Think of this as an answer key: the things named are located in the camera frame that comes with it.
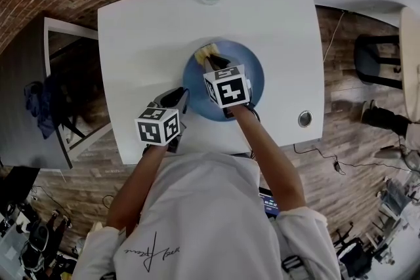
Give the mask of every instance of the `white shirt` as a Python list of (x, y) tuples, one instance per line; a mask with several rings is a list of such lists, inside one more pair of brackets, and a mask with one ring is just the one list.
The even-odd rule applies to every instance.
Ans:
[(340, 279), (324, 216), (308, 208), (273, 222), (259, 197), (253, 160), (221, 154), (168, 159), (139, 225), (90, 234), (73, 280), (289, 279), (282, 260), (298, 255), (314, 279)]

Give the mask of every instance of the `white table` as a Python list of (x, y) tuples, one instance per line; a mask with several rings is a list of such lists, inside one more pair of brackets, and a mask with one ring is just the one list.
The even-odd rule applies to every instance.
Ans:
[[(324, 68), (313, 0), (122, 0), (98, 10), (99, 50), (108, 111), (123, 163), (141, 158), (134, 118), (157, 95), (181, 85), (184, 66), (206, 42), (244, 44), (265, 76), (256, 107), (279, 146), (320, 138)], [(306, 127), (298, 116), (312, 113)], [(217, 123), (192, 110), (179, 153), (249, 151), (235, 121)]]
[(420, 120), (420, 16), (404, 7), (400, 18), (402, 88), (407, 115)]

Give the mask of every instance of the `blue cloth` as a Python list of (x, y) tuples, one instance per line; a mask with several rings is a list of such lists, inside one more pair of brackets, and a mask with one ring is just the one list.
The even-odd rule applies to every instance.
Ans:
[(55, 130), (53, 115), (51, 113), (51, 98), (54, 92), (54, 80), (48, 77), (45, 83), (32, 82), (24, 88), (26, 109), (37, 118), (38, 128), (44, 139), (47, 139)]

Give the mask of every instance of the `black cable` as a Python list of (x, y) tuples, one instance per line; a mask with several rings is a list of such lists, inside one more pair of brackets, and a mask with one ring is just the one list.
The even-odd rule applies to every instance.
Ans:
[(59, 202), (57, 202), (55, 199), (53, 199), (53, 197), (51, 195), (49, 195), (45, 191), (45, 189), (43, 187), (41, 187), (41, 186), (32, 186), (32, 188), (41, 188), (44, 191), (45, 195), (47, 195), (53, 202), (55, 202), (61, 209), (63, 209), (64, 212), (67, 214), (68, 218), (70, 218), (70, 214), (68, 213), (68, 211)]
[(107, 207), (107, 206), (106, 206), (106, 204), (105, 204), (105, 202), (104, 202), (104, 200), (105, 200), (105, 198), (106, 198), (106, 197), (112, 197), (112, 198), (114, 198), (114, 197), (113, 197), (113, 195), (105, 195), (105, 196), (102, 198), (102, 204), (104, 205), (104, 207), (106, 207), (107, 209), (109, 209), (109, 207)]
[[(338, 163), (340, 163), (340, 164), (342, 164), (342, 165), (344, 165), (344, 166), (351, 166), (351, 167), (386, 166), (386, 167), (389, 167), (389, 168), (394, 168), (394, 169), (398, 169), (398, 170), (405, 170), (405, 171), (407, 171), (407, 172), (412, 172), (412, 170), (410, 170), (410, 169), (404, 169), (404, 168), (400, 168), (400, 167), (390, 166), (390, 165), (386, 165), (386, 164), (384, 164), (384, 163), (368, 163), (368, 164), (351, 165), (350, 163), (344, 163), (344, 162), (342, 162), (342, 161), (339, 161), (339, 158), (338, 158), (335, 154), (330, 155), (330, 156), (328, 156), (328, 157), (324, 156), (318, 148), (314, 148), (314, 149), (312, 149), (312, 150), (308, 150), (308, 151), (298, 152), (298, 151), (296, 150), (296, 144), (293, 144), (293, 149), (295, 150), (295, 153), (296, 153), (296, 154), (304, 154), (304, 153), (309, 153), (310, 151), (318, 151), (318, 153), (319, 153), (319, 154), (320, 154), (320, 155), (321, 155), (324, 159), (329, 159), (330, 157), (333, 157), (333, 158), (335, 158), (335, 162), (338, 162)], [(339, 170), (337, 170), (337, 172), (338, 172), (339, 174), (341, 174), (341, 175), (345, 175), (345, 174), (346, 174), (343, 170), (341, 170), (341, 167), (339, 167)]]
[[(257, 113), (257, 111), (255, 111), (255, 105), (254, 104), (252, 104), (251, 102), (250, 103), (248, 103), (248, 104), (246, 104), (245, 105), (245, 107), (249, 110), (249, 111), (251, 111), (252, 113), (253, 113), (253, 115), (257, 118), (257, 120), (259, 121), (259, 122), (261, 122), (261, 119), (260, 119), (260, 116), (259, 116), (259, 114)], [(254, 160), (255, 159), (255, 154), (254, 154), (254, 151), (253, 150), (251, 150), (251, 157), (250, 157), (252, 160)]]

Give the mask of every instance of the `device screen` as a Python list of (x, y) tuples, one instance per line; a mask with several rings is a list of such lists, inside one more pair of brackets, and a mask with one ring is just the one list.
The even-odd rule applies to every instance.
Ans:
[(272, 196), (266, 195), (264, 193), (260, 192), (260, 197), (262, 201), (264, 202), (264, 210), (266, 214), (272, 214), (274, 216), (277, 216), (279, 214), (279, 210), (277, 207), (277, 203), (273, 199)]

